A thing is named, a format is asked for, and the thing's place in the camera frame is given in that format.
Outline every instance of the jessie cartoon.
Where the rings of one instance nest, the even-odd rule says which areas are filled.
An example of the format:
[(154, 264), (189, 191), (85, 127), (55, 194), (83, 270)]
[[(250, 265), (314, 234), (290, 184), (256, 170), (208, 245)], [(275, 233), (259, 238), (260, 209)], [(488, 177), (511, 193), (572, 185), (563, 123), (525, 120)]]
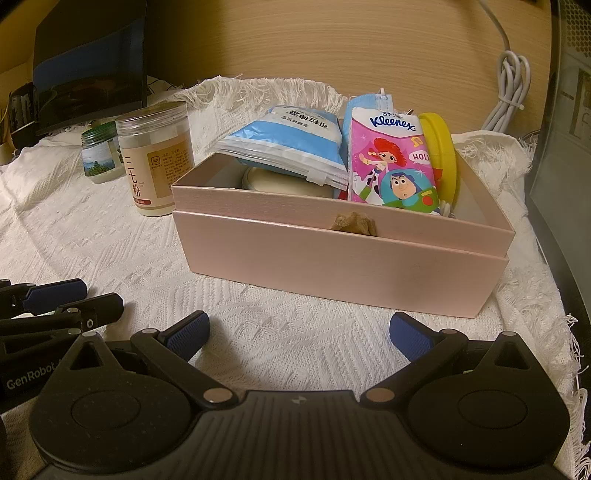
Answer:
[(381, 200), (375, 197), (379, 197), (379, 187), (376, 182), (379, 174), (386, 170), (389, 163), (398, 167), (404, 167), (407, 161), (397, 144), (385, 138), (374, 139), (374, 147), (375, 150), (373, 148), (369, 149), (368, 155), (376, 157), (375, 160), (373, 158), (366, 158), (362, 153), (359, 154), (359, 159), (363, 163), (366, 165), (375, 165), (374, 169), (363, 179), (363, 188), (367, 188), (368, 190), (365, 198), (362, 198), (368, 203), (381, 205)]

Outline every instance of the toy story character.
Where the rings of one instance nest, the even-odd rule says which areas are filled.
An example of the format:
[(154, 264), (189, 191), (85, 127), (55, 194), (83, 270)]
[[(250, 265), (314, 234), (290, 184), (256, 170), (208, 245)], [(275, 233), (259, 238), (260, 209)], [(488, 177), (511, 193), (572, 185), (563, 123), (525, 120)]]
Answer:
[(420, 170), (391, 170), (380, 185), (383, 205), (439, 213), (437, 190)]
[(407, 164), (407, 161), (400, 148), (385, 138), (374, 139), (374, 147), (375, 150), (373, 148), (369, 149), (368, 156), (373, 156), (375, 159), (366, 158), (362, 153), (359, 154), (361, 162), (366, 165), (375, 165), (375, 167), (363, 180), (359, 176), (354, 178), (357, 185), (354, 185), (353, 191), (368, 203), (382, 205), (383, 202), (379, 195), (377, 183), (379, 175), (388, 168), (388, 164), (403, 167)]

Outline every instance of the plastic jar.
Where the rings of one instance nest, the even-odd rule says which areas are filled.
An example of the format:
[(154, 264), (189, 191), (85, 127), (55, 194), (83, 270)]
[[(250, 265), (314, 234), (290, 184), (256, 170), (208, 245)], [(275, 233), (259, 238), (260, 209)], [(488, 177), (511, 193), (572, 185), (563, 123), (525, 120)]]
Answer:
[(164, 102), (116, 119), (119, 144), (135, 206), (142, 215), (174, 210), (171, 185), (193, 168), (184, 102)]

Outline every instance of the blue gripper pad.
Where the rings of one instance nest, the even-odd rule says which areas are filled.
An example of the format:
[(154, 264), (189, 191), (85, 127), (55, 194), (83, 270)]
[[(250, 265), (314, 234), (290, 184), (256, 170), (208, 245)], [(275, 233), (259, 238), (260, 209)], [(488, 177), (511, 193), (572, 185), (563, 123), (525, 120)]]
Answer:
[(209, 317), (198, 310), (158, 334), (158, 341), (188, 362), (209, 340)]
[(390, 319), (390, 341), (411, 362), (433, 348), (438, 335), (404, 312), (396, 312)]
[(25, 312), (33, 315), (52, 312), (60, 305), (86, 298), (86, 283), (79, 278), (31, 287), (22, 301)]

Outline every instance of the white cable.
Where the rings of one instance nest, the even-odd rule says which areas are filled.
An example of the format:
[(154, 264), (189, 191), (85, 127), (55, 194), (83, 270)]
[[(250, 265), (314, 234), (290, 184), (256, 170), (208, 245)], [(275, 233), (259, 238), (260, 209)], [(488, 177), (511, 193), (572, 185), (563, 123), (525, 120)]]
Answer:
[(485, 0), (478, 0), (486, 14), (491, 18), (503, 38), (505, 51), (496, 62), (496, 79), (499, 85), (499, 102), (482, 125), (483, 130), (505, 132), (515, 109), (523, 110), (523, 102), (530, 89), (530, 64), (523, 55), (511, 51), (509, 37), (503, 26), (492, 12)]

